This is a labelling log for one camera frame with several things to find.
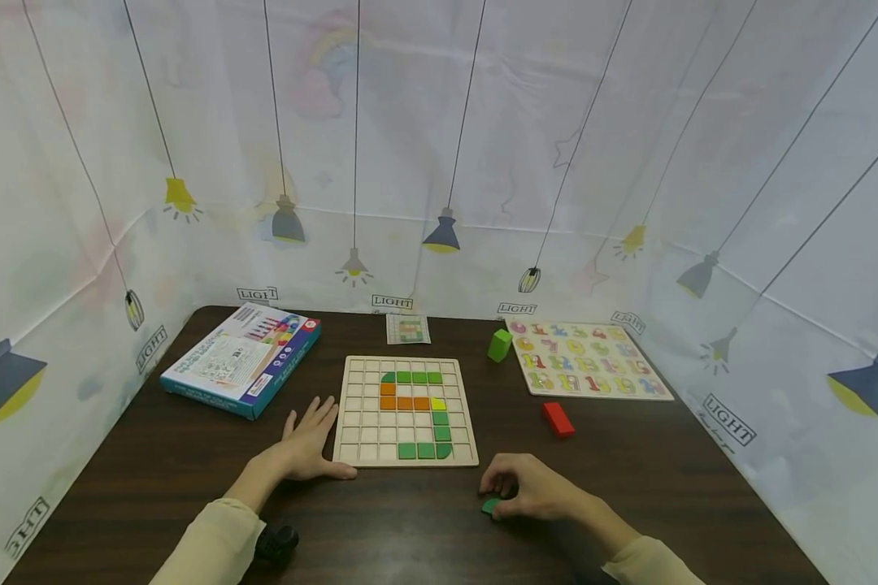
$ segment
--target number puzzle board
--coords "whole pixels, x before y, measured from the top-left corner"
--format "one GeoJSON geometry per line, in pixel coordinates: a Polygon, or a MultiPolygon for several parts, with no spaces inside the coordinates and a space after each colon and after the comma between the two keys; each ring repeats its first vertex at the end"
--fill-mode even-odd
{"type": "Polygon", "coordinates": [[[334,461],[355,467],[474,467],[458,359],[348,356],[334,461]]]}
{"type": "Polygon", "coordinates": [[[673,400],[622,327],[524,319],[507,326],[531,394],[673,400]]]}

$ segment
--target lamp cord line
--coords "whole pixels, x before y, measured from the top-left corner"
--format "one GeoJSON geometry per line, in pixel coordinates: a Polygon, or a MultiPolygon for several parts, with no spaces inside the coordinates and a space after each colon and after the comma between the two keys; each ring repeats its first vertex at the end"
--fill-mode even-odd
{"type": "Polygon", "coordinates": [[[602,90],[602,85],[605,84],[605,76],[609,72],[609,66],[611,65],[611,57],[614,56],[615,49],[618,48],[618,41],[620,41],[620,33],[624,30],[624,23],[628,20],[628,13],[631,11],[631,5],[634,0],[628,0],[628,6],[624,8],[624,16],[620,19],[620,26],[618,27],[618,33],[615,35],[614,41],[611,43],[611,50],[609,51],[609,58],[605,60],[605,69],[602,71],[601,78],[598,80],[598,85],[595,86],[595,94],[592,96],[592,102],[589,104],[589,109],[585,112],[585,118],[582,119],[582,125],[579,128],[579,137],[576,138],[576,146],[572,149],[572,154],[569,155],[569,162],[566,165],[566,171],[563,171],[563,179],[560,181],[559,190],[556,191],[556,199],[554,201],[554,210],[552,210],[552,214],[550,214],[550,222],[546,224],[546,230],[543,234],[543,241],[540,242],[540,251],[537,252],[537,260],[533,263],[533,270],[537,269],[537,265],[540,263],[540,257],[543,255],[543,247],[546,245],[546,237],[550,234],[550,228],[552,228],[552,224],[554,224],[554,218],[556,217],[556,208],[559,205],[559,198],[563,195],[563,186],[566,185],[566,178],[569,176],[569,170],[572,168],[572,161],[576,158],[576,153],[579,152],[579,145],[582,143],[582,135],[585,134],[585,125],[589,122],[589,116],[592,115],[592,109],[595,107],[595,102],[598,100],[598,94],[602,90]]]}
{"type": "Polygon", "coordinates": [[[30,13],[28,13],[28,5],[26,4],[26,0],[20,0],[21,4],[24,5],[24,14],[26,14],[26,21],[28,26],[30,27],[30,32],[33,34],[33,41],[35,42],[35,49],[39,53],[39,61],[42,63],[42,69],[46,73],[46,79],[49,80],[49,86],[52,88],[52,96],[55,96],[55,103],[59,106],[59,111],[62,112],[62,120],[65,123],[65,129],[68,130],[68,137],[72,140],[72,146],[75,147],[75,154],[77,154],[78,162],[81,162],[82,171],[85,173],[85,177],[88,178],[88,184],[90,185],[90,190],[94,193],[94,200],[98,202],[98,209],[101,211],[101,220],[104,222],[104,228],[107,232],[107,239],[111,241],[111,246],[113,246],[113,255],[114,255],[114,264],[117,265],[117,271],[120,273],[120,279],[124,282],[124,291],[128,292],[130,287],[127,285],[127,279],[124,276],[124,269],[120,266],[120,259],[117,257],[117,244],[114,244],[114,237],[111,235],[111,226],[107,223],[107,216],[104,213],[104,206],[101,205],[101,198],[98,196],[98,187],[94,186],[94,179],[90,176],[90,172],[88,172],[88,165],[85,162],[84,156],[81,154],[81,148],[78,148],[78,143],[75,140],[75,132],[72,130],[72,125],[68,122],[68,115],[65,115],[65,109],[62,105],[62,99],[59,99],[59,92],[55,88],[55,82],[52,81],[52,75],[49,73],[49,64],[46,63],[46,56],[42,53],[42,45],[39,43],[39,36],[35,32],[35,27],[33,26],[33,19],[30,17],[30,13]]]}
{"type": "Polygon", "coordinates": [[[478,60],[478,43],[481,42],[481,27],[485,21],[485,7],[488,6],[488,0],[481,3],[481,15],[478,17],[478,33],[475,36],[475,51],[472,53],[472,71],[468,75],[468,89],[465,90],[465,107],[462,112],[462,125],[459,127],[459,143],[455,147],[455,162],[452,165],[452,181],[449,185],[449,203],[446,207],[452,207],[452,192],[455,189],[455,175],[459,171],[459,153],[462,152],[462,136],[465,134],[465,116],[468,115],[468,100],[472,95],[472,80],[475,79],[475,63],[478,60]]]}
{"type": "Polygon", "coordinates": [[[722,70],[722,66],[728,60],[728,56],[731,54],[732,49],[735,48],[737,44],[737,39],[741,36],[741,32],[745,30],[745,25],[748,24],[748,19],[751,18],[751,13],[754,12],[754,7],[758,5],[758,0],[754,0],[754,4],[749,8],[748,13],[745,14],[745,19],[741,21],[741,26],[737,30],[735,38],[732,39],[731,45],[729,45],[726,54],[722,57],[722,61],[719,62],[719,66],[715,68],[715,72],[712,73],[709,81],[706,82],[706,86],[702,88],[702,92],[699,94],[699,99],[696,100],[696,103],[693,104],[693,110],[689,112],[689,117],[686,118],[686,123],[683,124],[683,128],[680,129],[680,135],[676,138],[676,142],[673,143],[673,150],[671,150],[671,155],[667,159],[667,164],[663,165],[663,172],[660,173],[660,180],[657,180],[657,186],[654,190],[654,196],[650,199],[650,204],[647,206],[647,211],[644,213],[644,219],[641,221],[641,224],[647,223],[647,217],[650,215],[650,210],[654,209],[654,203],[657,201],[657,195],[660,193],[660,187],[663,186],[663,179],[667,178],[667,171],[671,168],[671,163],[673,162],[674,156],[676,156],[677,149],[680,148],[680,142],[683,141],[683,136],[686,134],[686,128],[689,128],[689,124],[693,121],[693,116],[696,115],[696,111],[699,109],[699,104],[702,103],[702,99],[706,96],[706,92],[709,91],[709,88],[712,86],[712,81],[715,81],[715,78],[718,76],[719,72],[722,70]]]}
{"type": "Polygon", "coordinates": [[[799,254],[801,252],[801,250],[803,248],[805,248],[806,245],[809,244],[810,240],[813,240],[813,236],[815,236],[816,233],[819,232],[821,227],[824,224],[826,224],[826,222],[829,220],[829,218],[831,218],[832,215],[836,213],[836,210],[841,207],[841,204],[845,203],[846,198],[848,198],[848,196],[851,195],[851,193],[854,191],[854,189],[856,189],[856,187],[858,187],[858,184],[862,183],[862,179],[864,179],[868,175],[868,173],[871,172],[871,169],[875,167],[877,162],[878,162],[878,155],[875,157],[874,160],[871,161],[871,164],[867,168],[865,168],[865,171],[863,171],[862,174],[858,175],[858,179],[856,179],[856,181],[852,184],[852,186],[850,188],[848,188],[848,191],[846,191],[845,195],[843,197],[841,197],[841,199],[839,199],[839,202],[836,203],[831,210],[829,210],[829,213],[826,214],[826,217],[823,217],[823,221],[819,222],[819,226],[816,226],[816,228],[813,230],[813,232],[810,232],[810,235],[806,237],[806,240],[803,241],[803,244],[801,244],[800,247],[797,247],[797,251],[791,255],[790,259],[788,261],[786,261],[783,266],[780,267],[780,270],[778,270],[776,275],[774,275],[774,277],[771,278],[771,282],[767,283],[766,287],[761,290],[761,293],[758,295],[758,297],[763,297],[764,293],[766,293],[767,290],[769,288],[771,288],[771,285],[777,281],[777,279],[780,277],[780,275],[783,275],[784,271],[786,270],[786,267],[790,266],[790,263],[794,261],[794,259],[797,257],[797,254],[799,254]]]}
{"type": "Polygon", "coordinates": [[[283,197],[286,195],[286,171],[283,166],[283,138],[280,137],[280,111],[276,103],[276,80],[273,76],[273,48],[269,42],[269,16],[267,0],[264,0],[264,24],[267,29],[267,56],[269,57],[269,84],[273,87],[273,119],[276,121],[276,147],[280,153],[280,177],[283,177],[283,197]]]}
{"type": "Polygon", "coordinates": [[[836,73],[834,78],[832,78],[832,82],[826,88],[826,91],[823,92],[822,96],[819,97],[819,100],[816,100],[816,104],[813,106],[813,109],[810,110],[810,114],[806,117],[805,121],[803,121],[803,125],[800,127],[800,130],[797,130],[796,136],[793,136],[793,139],[790,141],[790,144],[788,145],[788,147],[786,147],[786,149],[784,150],[784,153],[780,156],[780,160],[778,160],[777,164],[774,165],[774,167],[771,169],[771,173],[767,174],[767,178],[764,180],[764,183],[761,184],[761,189],[759,189],[758,192],[754,194],[754,197],[751,198],[751,202],[748,203],[748,206],[745,208],[745,211],[743,211],[743,213],[741,214],[741,217],[737,218],[737,221],[735,222],[734,226],[732,226],[731,231],[726,236],[726,239],[724,239],[722,241],[721,246],[716,248],[716,251],[721,252],[722,248],[726,244],[728,244],[728,240],[735,233],[735,230],[737,229],[737,227],[740,226],[741,221],[743,219],[745,219],[746,215],[748,215],[748,211],[751,210],[751,208],[754,205],[754,202],[756,202],[758,200],[758,197],[761,195],[761,193],[764,192],[764,189],[767,187],[767,185],[771,183],[771,178],[773,178],[774,173],[777,173],[777,170],[778,170],[778,168],[780,168],[780,165],[784,164],[784,160],[788,157],[788,154],[790,154],[790,150],[793,148],[794,144],[797,143],[797,139],[800,138],[800,136],[803,134],[803,130],[806,129],[807,124],[809,124],[811,119],[813,119],[813,116],[815,115],[816,111],[819,110],[819,106],[823,103],[823,100],[826,99],[826,97],[829,95],[829,92],[832,91],[832,88],[835,86],[836,81],[839,81],[841,74],[843,74],[843,72],[845,71],[845,68],[848,67],[848,63],[851,63],[852,58],[854,57],[854,54],[857,54],[858,49],[862,48],[862,44],[865,42],[865,39],[868,38],[868,36],[871,33],[871,30],[875,28],[876,24],[878,24],[878,14],[875,17],[875,19],[871,21],[871,25],[868,27],[868,30],[865,31],[864,35],[862,35],[862,38],[858,39],[858,44],[854,46],[852,53],[845,60],[845,63],[843,63],[843,67],[841,67],[839,69],[839,72],[836,73]]]}
{"type": "Polygon", "coordinates": [[[159,135],[163,137],[163,148],[166,149],[166,158],[169,161],[169,171],[172,171],[172,178],[176,178],[176,168],[172,165],[172,155],[169,154],[169,145],[166,142],[166,131],[163,130],[163,121],[159,117],[159,110],[156,107],[156,99],[152,97],[152,85],[150,84],[150,75],[147,73],[146,64],[143,62],[143,53],[141,51],[141,43],[137,40],[137,30],[133,28],[133,18],[130,16],[130,7],[127,6],[127,0],[124,0],[124,11],[127,13],[127,24],[130,24],[130,33],[133,35],[133,44],[137,47],[137,57],[141,60],[141,69],[143,69],[143,79],[146,80],[147,91],[150,93],[150,103],[152,104],[152,113],[156,116],[156,124],[159,125],[159,135]]]}
{"type": "MultiPolygon", "coordinates": [[[[715,14],[718,12],[721,4],[716,3],[714,10],[712,10],[712,14],[709,17],[708,23],[706,23],[705,29],[702,31],[702,36],[699,37],[699,42],[696,44],[696,49],[693,49],[693,54],[689,58],[689,63],[686,63],[686,68],[684,69],[683,76],[680,78],[680,83],[677,85],[676,96],[679,96],[680,91],[683,91],[683,84],[686,82],[686,76],[689,75],[690,69],[693,68],[693,62],[696,61],[696,56],[699,54],[699,48],[702,47],[702,42],[705,41],[706,35],[708,35],[709,30],[712,27],[712,20],[715,20],[715,14]]],[[[634,180],[631,181],[631,184],[628,186],[628,192],[624,194],[624,201],[620,204],[618,208],[618,213],[615,214],[614,219],[611,220],[611,225],[609,226],[609,232],[605,235],[605,239],[602,240],[601,245],[598,246],[598,251],[595,252],[594,258],[598,259],[598,255],[605,248],[605,244],[611,239],[611,233],[614,231],[615,226],[618,224],[618,220],[620,219],[620,215],[622,211],[624,211],[625,207],[628,207],[628,202],[631,199],[631,196],[634,195],[634,189],[637,187],[637,184],[640,183],[641,177],[644,176],[644,171],[647,171],[647,165],[652,155],[654,153],[654,149],[656,149],[657,144],[660,143],[660,137],[662,136],[663,128],[667,125],[667,120],[669,116],[671,116],[673,112],[673,106],[676,104],[676,99],[673,100],[673,103],[667,108],[667,113],[663,115],[663,121],[660,124],[661,133],[658,134],[654,139],[654,144],[650,146],[650,152],[646,156],[642,156],[641,165],[637,168],[637,173],[635,174],[634,180]]]]}
{"type": "Polygon", "coordinates": [[[351,213],[351,247],[358,247],[358,118],[361,88],[361,0],[358,0],[358,38],[354,39],[354,208],[351,213]]]}

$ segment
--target black object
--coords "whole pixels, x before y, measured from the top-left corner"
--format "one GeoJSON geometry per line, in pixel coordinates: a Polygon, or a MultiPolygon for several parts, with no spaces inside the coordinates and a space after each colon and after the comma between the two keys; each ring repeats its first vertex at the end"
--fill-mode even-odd
{"type": "Polygon", "coordinates": [[[297,544],[298,532],[292,526],[285,525],[283,519],[277,519],[276,522],[268,523],[260,532],[254,555],[263,561],[283,565],[293,556],[297,544]]]}

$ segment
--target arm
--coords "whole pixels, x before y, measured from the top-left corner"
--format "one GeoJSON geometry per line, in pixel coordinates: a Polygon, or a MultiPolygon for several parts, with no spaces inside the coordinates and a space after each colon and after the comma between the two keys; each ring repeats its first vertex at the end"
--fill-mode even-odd
{"type": "Polygon", "coordinates": [[[266,526],[258,513],[281,480],[321,475],[353,479],[358,474],[354,467],[322,457],[338,406],[331,396],[321,407],[319,402],[318,398],[311,402],[298,427],[296,411],[289,414],[283,440],[252,458],[224,498],[205,506],[150,585],[239,583],[266,526]]]}
{"type": "Polygon", "coordinates": [[[480,493],[517,496],[494,506],[495,519],[529,516],[571,519],[594,537],[603,570],[620,585],[702,585],[659,540],[632,529],[601,498],[583,492],[533,455],[498,454],[481,478],[480,493]]]}

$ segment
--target hand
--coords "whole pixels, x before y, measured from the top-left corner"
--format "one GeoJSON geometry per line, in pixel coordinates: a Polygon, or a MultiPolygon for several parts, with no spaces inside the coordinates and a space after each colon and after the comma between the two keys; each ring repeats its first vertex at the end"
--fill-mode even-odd
{"type": "Polygon", "coordinates": [[[494,506],[494,519],[529,516],[554,521],[570,516],[582,501],[591,498],[533,455],[499,453],[481,476],[478,492],[508,497],[514,488],[518,488],[516,497],[494,506]]]}
{"type": "Polygon", "coordinates": [[[334,479],[354,479],[358,470],[346,463],[335,463],[322,457],[322,448],[328,433],[338,417],[338,405],[329,396],[323,405],[316,396],[296,425],[296,411],[289,413],[283,427],[283,439],[258,457],[264,458],[277,481],[296,479],[304,481],[327,475],[334,479]]]}

